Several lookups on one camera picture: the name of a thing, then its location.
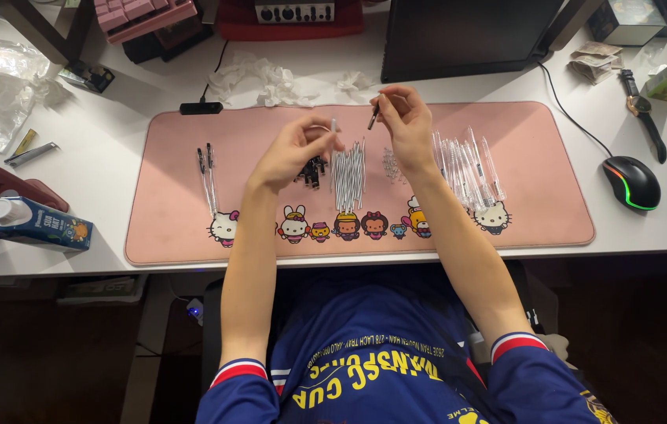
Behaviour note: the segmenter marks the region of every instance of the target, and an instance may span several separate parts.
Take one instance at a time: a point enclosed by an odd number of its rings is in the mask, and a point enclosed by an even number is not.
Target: black leather strap
[[[638,89],[638,85],[634,83],[634,76],[632,76],[632,71],[630,71],[629,69],[622,69],[621,80],[627,86],[627,93],[630,96],[640,95],[640,90]]]
[[[653,122],[653,118],[650,117],[649,113],[645,113],[644,111],[638,114],[638,118],[645,124],[645,128],[647,128],[648,133],[650,134],[650,140],[653,140],[653,144],[656,145],[659,162],[666,162],[666,145],[663,143],[663,140],[661,140],[661,134],[659,133],[656,123]]]

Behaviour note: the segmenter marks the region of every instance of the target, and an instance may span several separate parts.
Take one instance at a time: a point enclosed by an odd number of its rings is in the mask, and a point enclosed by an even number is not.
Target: tissue
[[[341,91],[353,92],[365,90],[374,86],[373,79],[360,71],[348,71],[344,76],[336,81],[336,85]]]
[[[294,82],[294,75],[266,58],[258,59],[252,53],[237,51],[233,62],[208,75],[211,91],[227,104],[234,86],[248,76],[256,76],[263,84],[263,90],[257,97],[262,106],[297,105],[312,107],[312,99],[319,93],[301,93]]]

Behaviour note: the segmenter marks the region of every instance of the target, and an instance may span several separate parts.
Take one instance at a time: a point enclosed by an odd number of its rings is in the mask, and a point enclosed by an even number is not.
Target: black mouse
[[[661,186],[656,175],[638,159],[613,156],[602,163],[603,172],[624,206],[636,210],[656,209],[661,201]]]

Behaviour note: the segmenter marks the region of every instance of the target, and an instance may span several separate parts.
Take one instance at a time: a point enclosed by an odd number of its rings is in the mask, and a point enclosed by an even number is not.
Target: pink desk mat
[[[494,246],[568,246],[593,241],[595,229],[588,208],[545,105],[445,103],[432,104],[430,109],[433,127],[442,136],[462,139],[471,125],[476,137],[488,140],[507,199],[483,216],[470,216]],[[362,209],[355,210],[357,233],[335,233],[338,226],[351,227],[352,221],[347,226],[346,220],[344,224],[337,220],[339,211],[329,193],[327,172],[321,177],[320,190],[297,182],[282,191],[276,211],[280,227],[275,233],[276,255],[433,250],[430,237],[412,229],[420,214],[414,214],[407,204],[413,196],[410,185],[391,184],[385,176],[383,148],[390,147],[391,141],[381,124],[366,129],[371,108],[318,106],[314,112],[337,118],[343,130],[339,138],[347,148],[366,137],[366,193]],[[256,107],[224,110],[218,115],[182,116],[177,111],[157,115],[150,122],[137,181],[125,246],[127,260],[132,265],[226,260],[237,219],[242,218],[237,210],[244,182],[281,127],[308,113],[310,110],[293,107]],[[197,148],[205,149],[206,143],[215,151],[214,179],[221,212],[216,219],[208,210],[197,162]],[[361,220],[368,213],[380,215],[366,223],[383,224],[385,234],[362,228]],[[301,229],[298,233],[281,234],[284,228],[296,227]]]

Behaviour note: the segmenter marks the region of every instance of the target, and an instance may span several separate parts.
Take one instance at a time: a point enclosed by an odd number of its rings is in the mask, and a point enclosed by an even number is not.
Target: white desk
[[[351,97],[340,93],[335,82],[347,70],[368,72],[378,78],[388,16],[368,14],[361,35],[304,42],[230,42],[224,63],[234,51],[249,51],[258,57],[289,68],[305,88],[321,93],[316,104],[364,104],[382,85]],[[567,111],[601,139],[615,155],[629,155],[647,164],[662,186],[658,209],[636,214],[622,206],[601,171],[605,153],[570,123],[555,106],[551,89],[538,67],[522,72],[477,75],[414,82],[426,102],[539,101],[555,116],[587,201],[596,238],[587,246],[505,249],[506,257],[593,255],[624,252],[667,251],[667,161],[661,165],[650,152],[642,123],[625,107],[626,92],[617,76],[596,87],[566,67],[569,53],[589,36],[581,30],[566,48],[555,53],[546,66],[551,70],[557,93]],[[23,41],[10,26],[0,24],[0,38]],[[134,267],[124,258],[124,244],[145,135],[150,119],[161,111],[177,110],[182,102],[197,101],[223,47],[215,36],[170,63],[151,60],[140,66],[131,63],[121,46],[103,41],[93,27],[83,59],[112,69],[115,81],[103,95],[70,87],[75,100],[61,110],[36,107],[27,128],[38,131],[40,143],[54,141],[60,151],[48,153],[18,168],[23,178],[48,184],[72,207],[72,213],[95,224],[89,251],[60,254],[49,250],[0,241],[0,275],[60,275],[73,272],[153,272],[165,269],[222,269],[225,262],[197,265]],[[650,46],[665,44],[649,63]],[[635,73],[638,86],[647,80],[649,69],[667,63],[667,42],[654,40],[643,49],[625,49],[625,62]],[[245,81],[235,89],[229,108],[252,106],[260,89],[258,81]],[[652,101],[653,119],[667,146],[667,102]],[[0,155],[0,163],[6,155]],[[333,265],[435,260],[435,254],[380,254],[279,260],[279,265]]]

